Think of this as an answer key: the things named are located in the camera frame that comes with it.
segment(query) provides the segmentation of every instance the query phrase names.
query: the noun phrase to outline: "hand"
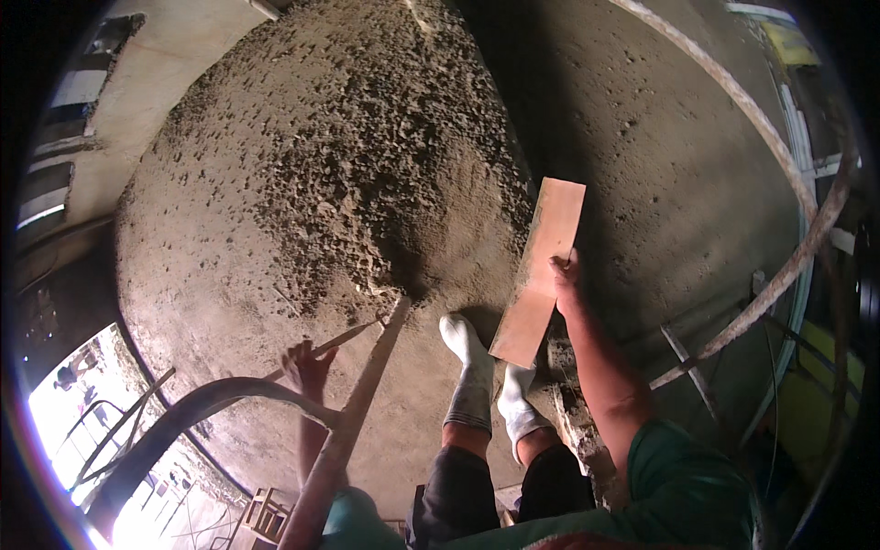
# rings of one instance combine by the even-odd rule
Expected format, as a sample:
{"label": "hand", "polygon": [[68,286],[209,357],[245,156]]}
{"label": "hand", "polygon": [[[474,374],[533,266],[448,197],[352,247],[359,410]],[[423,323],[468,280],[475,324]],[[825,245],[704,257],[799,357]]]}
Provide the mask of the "hand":
{"label": "hand", "polygon": [[312,351],[312,341],[305,340],[287,349],[287,354],[281,356],[281,368],[293,383],[294,390],[312,400],[323,400],[327,373],[337,351],[339,348],[330,348],[322,359],[318,359]]}
{"label": "hand", "polygon": [[582,305],[581,291],[578,288],[581,265],[577,259],[577,250],[571,249],[568,260],[554,256],[549,262],[550,268],[555,274],[556,309],[563,317],[567,317]]}

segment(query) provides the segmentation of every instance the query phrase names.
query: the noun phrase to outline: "wooden board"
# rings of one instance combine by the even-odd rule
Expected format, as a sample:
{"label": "wooden board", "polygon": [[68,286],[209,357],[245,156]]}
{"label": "wooden board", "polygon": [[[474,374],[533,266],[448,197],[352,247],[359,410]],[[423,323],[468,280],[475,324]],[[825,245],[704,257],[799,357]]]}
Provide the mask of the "wooden board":
{"label": "wooden board", "polygon": [[532,366],[556,305],[554,273],[547,261],[553,256],[568,258],[585,190],[571,181],[544,178],[541,182],[529,240],[490,355],[521,367]]}

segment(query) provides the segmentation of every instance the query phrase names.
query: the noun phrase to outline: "wooden chair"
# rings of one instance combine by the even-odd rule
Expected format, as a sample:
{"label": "wooden chair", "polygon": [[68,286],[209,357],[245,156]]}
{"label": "wooden chair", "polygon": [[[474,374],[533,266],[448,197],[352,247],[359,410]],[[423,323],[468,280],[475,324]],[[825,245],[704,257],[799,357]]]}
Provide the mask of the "wooden chair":
{"label": "wooden chair", "polygon": [[275,488],[257,489],[253,500],[245,508],[242,525],[267,542],[278,544],[284,528],[290,521],[292,508],[285,508],[272,500]]}

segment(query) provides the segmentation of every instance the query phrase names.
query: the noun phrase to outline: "person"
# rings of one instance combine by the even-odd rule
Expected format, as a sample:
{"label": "person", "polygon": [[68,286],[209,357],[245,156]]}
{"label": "person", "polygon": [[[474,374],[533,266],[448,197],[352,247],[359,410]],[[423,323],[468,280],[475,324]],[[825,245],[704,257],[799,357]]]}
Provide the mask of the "person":
{"label": "person", "polygon": [[[440,332],[462,362],[428,482],[416,489],[406,542],[381,522],[366,493],[344,487],[327,519],[322,548],[631,548],[645,544],[751,546],[757,514],[750,484],[720,452],[658,418],[650,389],[590,312],[580,290],[576,250],[550,259],[556,308],[568,328],[583,398],[630,503],[596,509],[589,480],[553,424],[526,398],[534,369],[508,364],[498,409],[514,459],[526,467],[517,523],[501,528],[486,461],[494,360],[471,324],[446,315]],[[321,402],[335,350],[311,357],[311,344],[282,363]],[[304,418],[300,472],[309,472],[326,432]]]}

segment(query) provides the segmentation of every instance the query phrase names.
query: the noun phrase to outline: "teal shirt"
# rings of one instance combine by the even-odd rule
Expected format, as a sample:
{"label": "teal shirt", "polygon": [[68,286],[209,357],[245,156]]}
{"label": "teal shirt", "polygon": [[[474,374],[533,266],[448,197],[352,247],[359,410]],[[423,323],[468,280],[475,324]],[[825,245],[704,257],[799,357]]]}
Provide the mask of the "teal shirt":
{"label": "teal shirt", "polygon": [[[552,535],[595,532],[643,543],[749,548],[757,509],[749,483],[721,453],[667,421],[651,421],[633,439],[627,460],[630,504],[536,519],[445,544],[443,550],[521,548]],[[405,548],[359,489],[339,493],[324,530],[326,550]]]}

